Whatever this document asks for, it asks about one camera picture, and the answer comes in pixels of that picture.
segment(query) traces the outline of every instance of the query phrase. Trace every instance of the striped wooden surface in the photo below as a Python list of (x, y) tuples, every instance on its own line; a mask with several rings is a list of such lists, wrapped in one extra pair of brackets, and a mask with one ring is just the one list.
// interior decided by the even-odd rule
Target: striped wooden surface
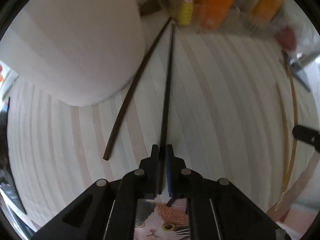
[[(142, 19), (147, 47), (167, 20)], [(114, 152), (102, 159), (128, 90), (93, 106), (69, 106), (20, 77), (10, 91), (10, 163), (31, 220), (44, 225), (95, 180), (138, 167), (159, 143), (170, 30), (137, 87)], [(292, 96), (279, 46), (219, 34), (176, 32), (168, 143), (205, 178), (227, 177), (262, 210), (273, 206), (283, 178), (283, 127), (276, 83), (293, 126)], [(295, 81), (299, 123), (318, 128), (311, 93)], [(298, 143), (290, 186), (314, 150)]]

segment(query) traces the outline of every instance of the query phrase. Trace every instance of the metal screw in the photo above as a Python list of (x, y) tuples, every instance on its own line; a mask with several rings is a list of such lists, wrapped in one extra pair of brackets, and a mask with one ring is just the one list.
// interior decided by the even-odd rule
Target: metal screw
[(183, 175), (190, 175), (191, 174), (191, 170), (188, 169), (188, 168), (184, 168), (184, 169), (181, 170), (181, 173)]
[(228, 179), (226, 179), (226, 178), (219, 179), (220, 185), (223, 185), (223, 186), (227, 186), (229, 184), (229, 182), (230, 181)]
[(107, 181), (105, 179), (99, 179), (97, 182), (96, 182), (97, 186), (98, 187), (103, 187), (104, 185), (107, 184)]
[(144, 170), (143, 169), (137, 169), (134, 171), (134, 174), (137, 176), (141, 176), (144, 174)]

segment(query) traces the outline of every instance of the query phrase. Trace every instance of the cat eye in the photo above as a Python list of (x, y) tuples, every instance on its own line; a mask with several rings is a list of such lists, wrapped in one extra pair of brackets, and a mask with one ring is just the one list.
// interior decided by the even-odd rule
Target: cat eye
[(175, 229), (174, 224), (163, 224), (162, 229), (165, 231), (172, 231)]
[(136, 227), (137, 227), (137, 228), (143, 228), (144, 225), (145, 225), (144, 222), (136, 221)]

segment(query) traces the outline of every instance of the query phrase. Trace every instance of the dark brown chopstick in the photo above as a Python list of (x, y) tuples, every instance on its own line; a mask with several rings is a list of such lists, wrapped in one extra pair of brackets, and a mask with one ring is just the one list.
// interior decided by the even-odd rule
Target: dark brown chopstick
[(160, 40), (160, 38), (162, 37), (166, 27), (168, 26), (168, 24), (170, 23), (171, 21), (171, 17), (167, 20), (167, 22), (165, 23), (165, 25), (163, 26), (163, 28), (161, 29), (161, 31), (159, 32), (158, 36), (156, 37), (155, 41), (153, 42), (153, 44), (151, 45), (149, 51), (147, 52), (147, 54), (144, 56), (141, 64), (140, 64), (140, 67), (135, 75), (135, 77), (133, 78), (133, 81), (131, 83), (131, 86), (127, 92), (127, 95), (125, 96), (124, 98), (124, 101), (122, 103), (122, 106), (120, 108), (120, 111), (118, 113), (118, 116), (116, 118), (116, 121), (115, 121), (115, 124), (113, 125), (113, 128), (112, 128), (112, 131), (111, 131), (111, 134), (110, 134), (110, 137), (109, 137), (109, 140), (108, 140), (108, 143), (107, 143), (107, 147), (106, 147), (106, 150), (104, 152), (104, 155), (103, 155), (103, 159), (108, 161), (109, 158), (110, 158), (110, 155), (112, 153), (112, 150), (113, 150), (113, 147), (115, 145), (115, 142), (116, 142), (116, 138), (118, 136), (118, 133), (119, 133), (119, 130), (120, 130), (120, 127), (121, 127), (121, 124), (122, 124), (122, 120), (124, 118), (124, 115), (125, 113), (127, 112), (127, 109), (128, 109), (128, 106), (129, 106), (129, 103), (133, 97), (133, 94), (134, 94), (134, 91), (136, 90), (137, 88), (137, 85), (139, 83), (139, 80), (143, 74), (143, 71), (144, 69), (146, 68), (148, 62), (149, 62), (149, 59), (153, 53), (153, 51), (155, 50), (156, 46), (158, 45), (158, 42)]
[(157, 181), (158, 194), (161, 194), (162, 192), (162, 180), (163, 180), (162, 174), (164, 172), (165, 148), (167, 146), (169, 102), (170, 102), (170, 89), (171, 89), (171, 77), (172, 77), (173, 49), (174, 49), (174, 28), (175, 28), (175, 25), (172, 24), (171, 38), (170, 38), (170, 52), (169, 52), (168, 69), (167, 69), (167, 80), (165, 82), (164, 103), (163, 103), (163, 112), (162, 112), (160, 146), (159, 146), (159, 168), (158, 168), (159, 170), (158, 170), (158, 181)]

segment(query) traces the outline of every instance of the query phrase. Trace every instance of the cat picture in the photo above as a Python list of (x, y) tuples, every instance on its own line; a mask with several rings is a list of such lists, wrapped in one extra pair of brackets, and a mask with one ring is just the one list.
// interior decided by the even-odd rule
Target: cat picture
[(190, 239), (186, 208), (187, 199), (178, 199), (171, 207), (166, 203), (139, 199), (134, 240)]

